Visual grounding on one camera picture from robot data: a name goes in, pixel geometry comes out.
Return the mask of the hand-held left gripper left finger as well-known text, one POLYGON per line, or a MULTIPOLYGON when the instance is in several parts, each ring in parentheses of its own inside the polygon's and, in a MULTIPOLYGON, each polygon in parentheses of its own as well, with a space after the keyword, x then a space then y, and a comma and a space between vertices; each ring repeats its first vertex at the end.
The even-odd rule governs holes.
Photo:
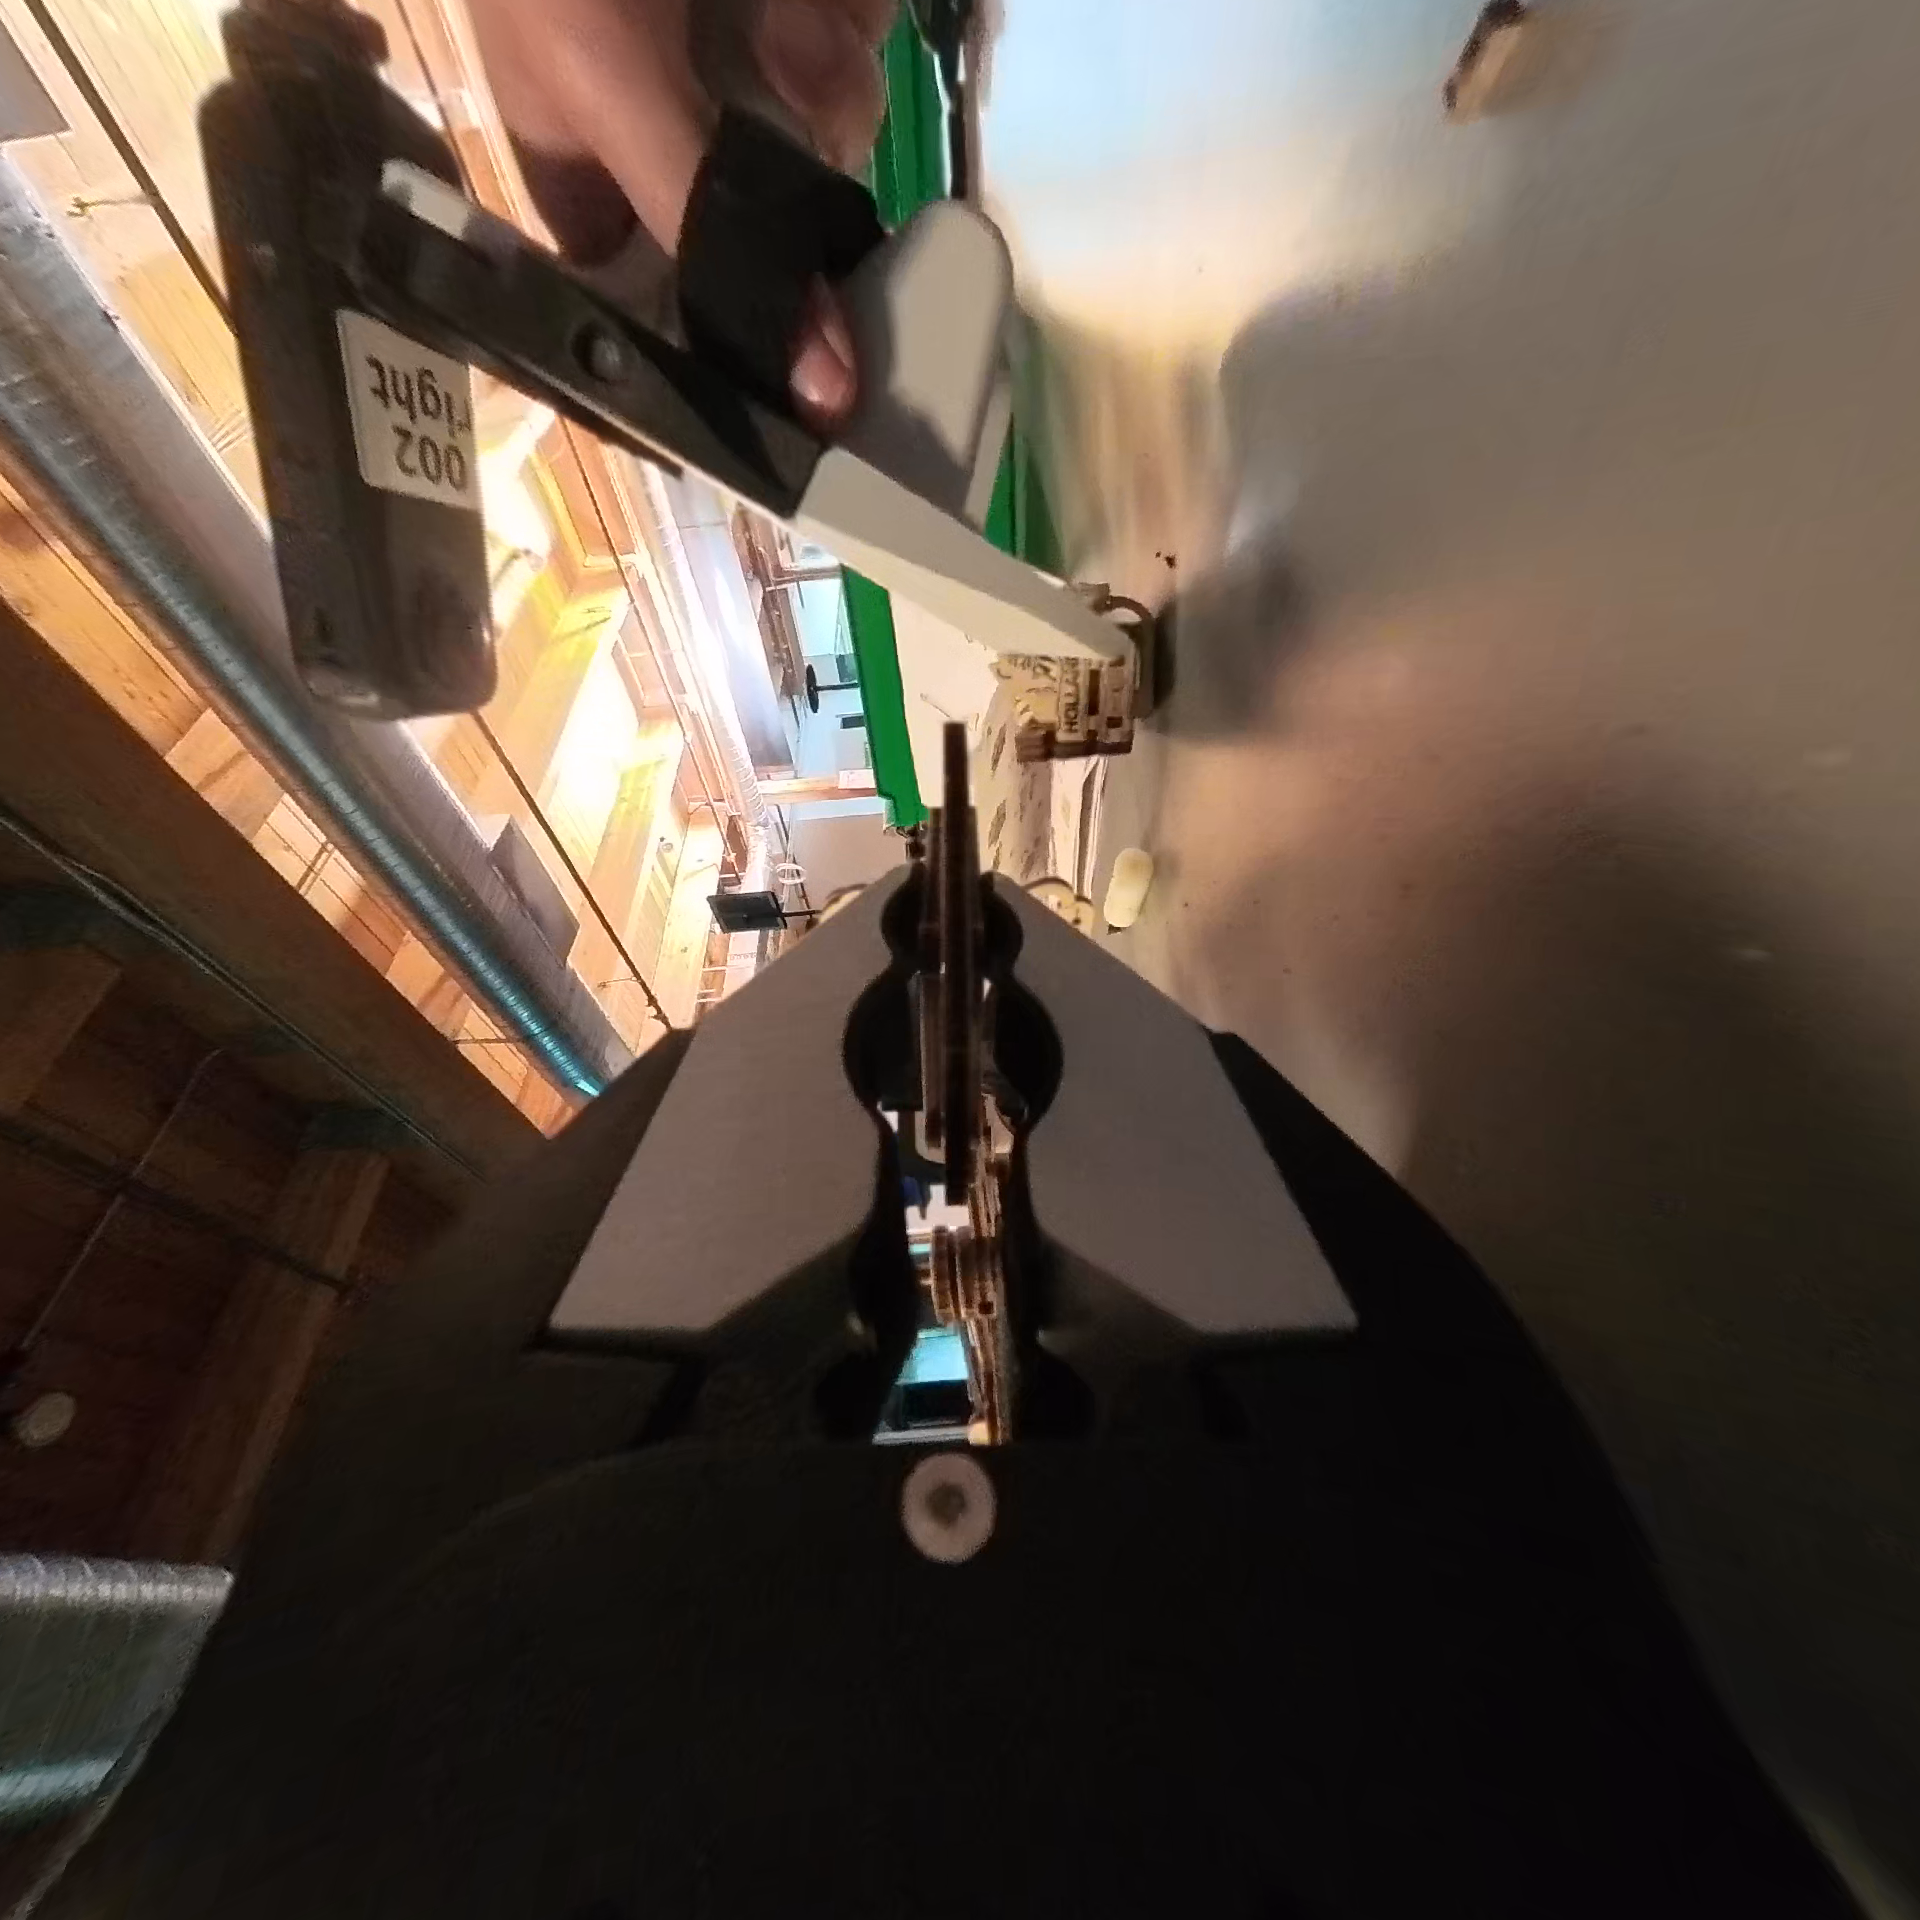
POLYGON ((693 1028, 548 1336, 688 1353, 853 1247, 895 1133, 853 1085, 848 1031, 891 968, 883 914, 905 884, 868 883, 693 1028))

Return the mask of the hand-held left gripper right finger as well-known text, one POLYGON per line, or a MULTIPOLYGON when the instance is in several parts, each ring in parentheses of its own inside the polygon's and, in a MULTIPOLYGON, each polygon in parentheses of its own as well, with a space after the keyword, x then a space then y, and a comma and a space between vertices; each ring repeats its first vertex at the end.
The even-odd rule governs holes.
POLYGON ((1192 1357, 1354 1336, 1210 1031, 1031 893, 997 881, 994 896, 1019 927, 1013 984, 1064 1060, 1024 1148, 1042 1347, 1192 1357))

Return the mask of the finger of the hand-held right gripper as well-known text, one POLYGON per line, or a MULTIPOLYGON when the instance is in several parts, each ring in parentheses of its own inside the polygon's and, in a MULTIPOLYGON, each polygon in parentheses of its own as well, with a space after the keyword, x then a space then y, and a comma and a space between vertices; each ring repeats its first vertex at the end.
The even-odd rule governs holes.
POLYGON ((791 521, 853 575, 999 657, 1138 663, 1132 636, 1084 596, 845 449, 820 455, 791 521))

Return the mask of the wooden model assembly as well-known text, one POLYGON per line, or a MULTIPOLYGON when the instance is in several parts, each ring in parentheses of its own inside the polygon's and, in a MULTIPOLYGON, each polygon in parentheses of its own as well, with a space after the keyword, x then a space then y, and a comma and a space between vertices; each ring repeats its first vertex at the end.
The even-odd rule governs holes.
POLYGON ((1075 583, 1089 610, 1115 626, 1120 653, 1016 657, 993 661, 1011 706, 1008 735, 1019 764, 1122 756, 1171 689, 1171 651, 1148 603, 1107 583, 1075 583))

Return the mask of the wooden gear part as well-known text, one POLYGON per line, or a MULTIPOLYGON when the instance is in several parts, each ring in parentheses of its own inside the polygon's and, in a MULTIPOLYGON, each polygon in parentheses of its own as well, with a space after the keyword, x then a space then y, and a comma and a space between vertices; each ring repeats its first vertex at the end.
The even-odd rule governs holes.
POLYGON ((987 1448, 1016 1437, 1021 1400, 1016 1227, 1028 1117, 994 1052, 1003 973, 993 947, 997 907, 979 855, 970 731, 946 722, 941 803, 928 816, 919 855, 911 997, 919 1039, 919 1153, 939 1163, 944 1201, 957 1221, 928 1227, 922 1277, 936 1325, 963 1343, 970 1436, 987 1448))

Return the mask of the wooden cut-out parts sheet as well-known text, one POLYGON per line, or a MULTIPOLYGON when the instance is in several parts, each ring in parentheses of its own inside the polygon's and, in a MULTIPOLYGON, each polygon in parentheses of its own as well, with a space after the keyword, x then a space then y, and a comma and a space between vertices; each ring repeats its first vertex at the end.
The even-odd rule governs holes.
POLYGON ((979 858, 1024 889, 1045 883, 1098 893, 1100 809, 1119 760, 1105 744, 1067 738, 1056 680, 994 665, 994 687, 972 727, 970 780, 979 858))

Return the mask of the person's right hand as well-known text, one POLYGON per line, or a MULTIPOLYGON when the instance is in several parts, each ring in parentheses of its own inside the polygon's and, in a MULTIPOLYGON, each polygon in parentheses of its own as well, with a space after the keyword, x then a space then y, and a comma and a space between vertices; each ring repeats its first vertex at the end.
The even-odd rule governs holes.
POLYGON ((859 389, 842 284, 883 241, 879 2, 471 4, 496 109, 562 260, 820 431, 859 389))

